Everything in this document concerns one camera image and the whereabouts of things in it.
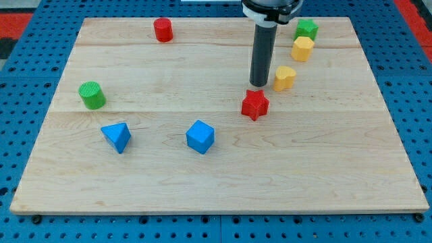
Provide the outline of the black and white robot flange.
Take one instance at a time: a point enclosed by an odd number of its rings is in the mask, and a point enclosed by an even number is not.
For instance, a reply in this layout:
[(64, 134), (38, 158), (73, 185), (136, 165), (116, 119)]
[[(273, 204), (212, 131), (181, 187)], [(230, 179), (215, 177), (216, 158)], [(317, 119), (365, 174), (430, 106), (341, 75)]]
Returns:
[(272, 28), (297, 17), (303, 3), (303, 0), (242, 0), (242, 11), (258, 26)]

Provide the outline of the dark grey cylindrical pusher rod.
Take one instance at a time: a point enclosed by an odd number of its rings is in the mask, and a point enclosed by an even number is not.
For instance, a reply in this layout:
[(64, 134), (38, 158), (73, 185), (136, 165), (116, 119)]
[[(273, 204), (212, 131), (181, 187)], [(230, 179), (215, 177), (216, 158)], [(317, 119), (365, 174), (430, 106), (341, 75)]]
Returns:
[(276, 31), (277, 26), (270, 28), (255, 26), (250, 65), (250, 83), (255, 87), (263, 87), (267, 84)]

